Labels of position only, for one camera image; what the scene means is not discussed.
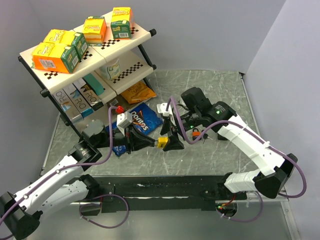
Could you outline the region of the orange padlock key bunch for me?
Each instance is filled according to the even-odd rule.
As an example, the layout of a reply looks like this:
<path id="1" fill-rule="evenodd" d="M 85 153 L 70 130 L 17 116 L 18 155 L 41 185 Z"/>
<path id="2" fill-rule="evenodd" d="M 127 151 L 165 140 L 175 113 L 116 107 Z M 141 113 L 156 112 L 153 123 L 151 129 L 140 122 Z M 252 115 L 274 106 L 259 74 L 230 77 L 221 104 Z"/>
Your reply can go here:
<path id="1" fill-rule="evenodd" d="M 212 138 L 207 133 L 204 133 L 202 136 L 202 143 L 204 144 L 207 140 L 212 140 Z"/>

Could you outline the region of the yellow padlock with key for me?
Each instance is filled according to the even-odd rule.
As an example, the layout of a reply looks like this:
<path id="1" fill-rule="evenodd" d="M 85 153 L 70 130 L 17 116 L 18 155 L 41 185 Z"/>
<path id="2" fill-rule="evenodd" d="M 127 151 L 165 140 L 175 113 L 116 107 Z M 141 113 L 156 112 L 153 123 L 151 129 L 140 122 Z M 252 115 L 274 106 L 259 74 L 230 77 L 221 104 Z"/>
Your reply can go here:
<path id="1" fill-rule="evenodd" d="M 158 149 L 163 149 L 168 142 L 169 142 L 169 138 L 167 136 L 162 136 L 157 139 L 156 146 Z"/>

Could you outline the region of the black padlock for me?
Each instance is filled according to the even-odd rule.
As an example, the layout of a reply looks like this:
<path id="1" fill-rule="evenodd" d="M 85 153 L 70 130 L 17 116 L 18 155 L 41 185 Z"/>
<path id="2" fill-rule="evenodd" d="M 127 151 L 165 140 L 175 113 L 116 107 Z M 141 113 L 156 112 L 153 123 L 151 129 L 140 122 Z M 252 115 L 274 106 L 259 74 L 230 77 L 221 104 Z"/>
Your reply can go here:
<path id="1" fill-rule="evenodd" d="M 220 141 L 227 141 L 228 139 L 220 134 L 217 134 L 217 139 Z"/>

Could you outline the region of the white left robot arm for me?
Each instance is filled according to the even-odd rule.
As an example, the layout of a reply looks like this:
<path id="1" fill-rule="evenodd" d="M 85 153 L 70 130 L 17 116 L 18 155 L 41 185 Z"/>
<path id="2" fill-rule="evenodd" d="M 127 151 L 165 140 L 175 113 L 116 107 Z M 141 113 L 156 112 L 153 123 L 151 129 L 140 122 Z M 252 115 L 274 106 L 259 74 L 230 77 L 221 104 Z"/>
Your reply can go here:
<path id="1" fill-rule="evenodd" d="M 63 159 L 41 178 L 15 194 L 5 192 L 0 197 L 0 222 L 12 237 L 23 240 L 40 225 L 41 218 L 80 200 L 93 201 L 100 185 L 84 172 L 99 165 L 99 148 L 125 146 L 128 153 L 155 146 L 155 139 L 143 134 L 133 123 L 119 129 L 106 128 L 93 120 L 82 131 L 79 142 Z"/>

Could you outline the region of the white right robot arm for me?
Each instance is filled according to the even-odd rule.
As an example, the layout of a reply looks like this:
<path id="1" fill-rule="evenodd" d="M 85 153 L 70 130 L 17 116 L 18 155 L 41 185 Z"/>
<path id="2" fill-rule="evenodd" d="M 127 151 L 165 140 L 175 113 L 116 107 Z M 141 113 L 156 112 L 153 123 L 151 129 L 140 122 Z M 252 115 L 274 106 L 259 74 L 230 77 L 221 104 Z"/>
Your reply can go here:
<path id="1" fill-rule="evenodd" d="M 230 199 L 235 193 L 257 191 L 274 199 L 291 176 L 297 158 L 284 155 L 269 142 L 257 135 L 227 103 L 211 103 L 199 87 L 192 87 L 180 96 L 187 113 L 178 116 L 173 101 L 157 105 L 157 112 L 164 122 L 161 135 L 167 135 L 164 151 L 184 148 L 179 136 L 186 138 L 186 132 L 202 126 L 213 130 L 219 137 L 237 146 L 254 164 L 257 170 L 243 173 L 227 173 L 218 193 L 223 199 Z"/>

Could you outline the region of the orange padlock with keys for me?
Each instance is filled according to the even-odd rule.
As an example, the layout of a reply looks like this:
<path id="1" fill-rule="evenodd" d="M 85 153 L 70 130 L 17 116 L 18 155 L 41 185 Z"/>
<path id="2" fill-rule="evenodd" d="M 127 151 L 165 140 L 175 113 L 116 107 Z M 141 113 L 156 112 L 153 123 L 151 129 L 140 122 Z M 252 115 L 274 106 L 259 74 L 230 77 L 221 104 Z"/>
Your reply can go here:
<path id="1" fill-rule="evenodd" d="M 192 140 L 195 141 L 197 138 L 199 138 L 201 140 L 202 138 L 199 137 L 201 135 L 201 133 L 202 132 L 197 127 L 194 127 L 192 129 Z"/>

